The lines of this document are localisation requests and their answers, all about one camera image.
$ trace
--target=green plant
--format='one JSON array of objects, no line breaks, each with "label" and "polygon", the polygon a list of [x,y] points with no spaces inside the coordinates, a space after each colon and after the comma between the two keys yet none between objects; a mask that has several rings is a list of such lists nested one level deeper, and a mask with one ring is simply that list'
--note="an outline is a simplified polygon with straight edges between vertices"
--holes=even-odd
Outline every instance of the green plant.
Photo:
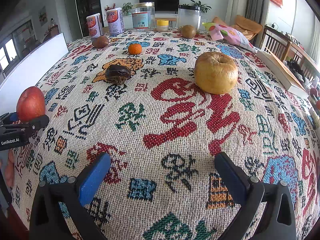
[{"label": "green plant", "polygon": [[201,1],[199,2],[195,2],[193,0],[190,0],[191,2],[193,2],[193,4],[191,4],[192,6],[198,6],[200,7],[200,10],[203,13],[207,13],[208,11],[210,11],[210,9],[212,9],[210,6],[208,6],[206,3],[202,4]]},{"label": "green plant", "polygon": [[132,3],[128,2],[128,3],[124,3],[122,6],[122,12],[124,14],[127,14],[128,12],[130,12],[132,9]]}]

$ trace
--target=tablecloth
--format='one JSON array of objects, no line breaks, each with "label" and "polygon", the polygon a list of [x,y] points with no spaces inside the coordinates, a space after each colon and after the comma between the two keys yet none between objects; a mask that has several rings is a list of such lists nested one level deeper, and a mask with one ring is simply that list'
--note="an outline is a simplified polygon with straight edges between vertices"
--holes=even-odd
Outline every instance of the tablecloth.
[{"label": "tablecloth", "polygon": [[[69,53],[36,85],[49,125],[14,149],[12,204],[27,228],[39,181],[64,182],[107,152],[112,166],[85,208],[108,239],[217,239],[240,208],[214,168],[224,151],[247,175],[288,183],[303,239],[319,217],[320,145],[310,103],[287,92],[254,53],[206,33],[191,40],[174,29],[107,37],[103,49],[89,37],[68,44]],[[133,43],[141,54],[128,54]],[[238,66],[227,94],[195,84],[195,61],[208,51]],[[127,66],[132,77],[106,82],[111,64]],[[80,239],[66,205],[60,208]]]}]

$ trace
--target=book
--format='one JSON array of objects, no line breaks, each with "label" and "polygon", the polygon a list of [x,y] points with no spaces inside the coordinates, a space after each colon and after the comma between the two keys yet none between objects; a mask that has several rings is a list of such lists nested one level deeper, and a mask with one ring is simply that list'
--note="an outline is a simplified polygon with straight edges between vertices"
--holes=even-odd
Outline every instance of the book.
[{"label": "book", "polygon": [[275,74],[288,92],[307,99],[307,92],[290,69],[288,69],[271,51],[269,52],[270,54],[259,50],[257,52],[257,57]]}]

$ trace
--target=white curtain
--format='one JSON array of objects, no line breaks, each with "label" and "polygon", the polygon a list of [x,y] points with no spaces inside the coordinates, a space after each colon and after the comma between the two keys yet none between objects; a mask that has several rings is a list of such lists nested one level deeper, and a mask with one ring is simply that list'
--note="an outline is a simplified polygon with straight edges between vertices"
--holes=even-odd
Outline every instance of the white curtain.
[{"label": "white curtain", "polygon": [[310,57],[319,65],[320,63],[320,22],[315,16],[315,34],[313,36]]},{"label": "white curtain", "polygon": [[247,0],[229,0],[225,22],[229,25],[235,23],[237,14],[245,16]]}]

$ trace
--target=snack bag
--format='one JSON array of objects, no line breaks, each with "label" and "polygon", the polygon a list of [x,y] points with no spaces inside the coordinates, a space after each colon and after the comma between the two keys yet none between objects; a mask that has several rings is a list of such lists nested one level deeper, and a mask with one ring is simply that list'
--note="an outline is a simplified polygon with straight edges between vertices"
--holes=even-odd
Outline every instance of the snack bag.
[{"label": "snack bag", "polygon": [[255,47],[248,41],[248,39],[236,29],[216,23],[202,24],[205,26],[205,29],[208,31],[213,41],[225,39],[232,45],[243,47],[254,53],[258,52]]}]

